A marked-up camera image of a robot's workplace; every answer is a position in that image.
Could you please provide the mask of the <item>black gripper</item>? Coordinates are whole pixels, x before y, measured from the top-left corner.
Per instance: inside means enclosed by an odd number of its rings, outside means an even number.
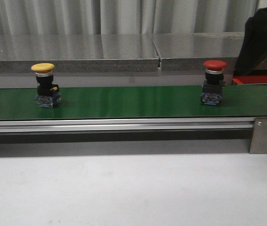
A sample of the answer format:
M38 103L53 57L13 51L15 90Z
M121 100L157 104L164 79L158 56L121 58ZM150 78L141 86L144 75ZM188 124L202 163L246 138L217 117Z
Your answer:
M267 56L267 7L259 9L245 24L243 45L235 69L247 75Z

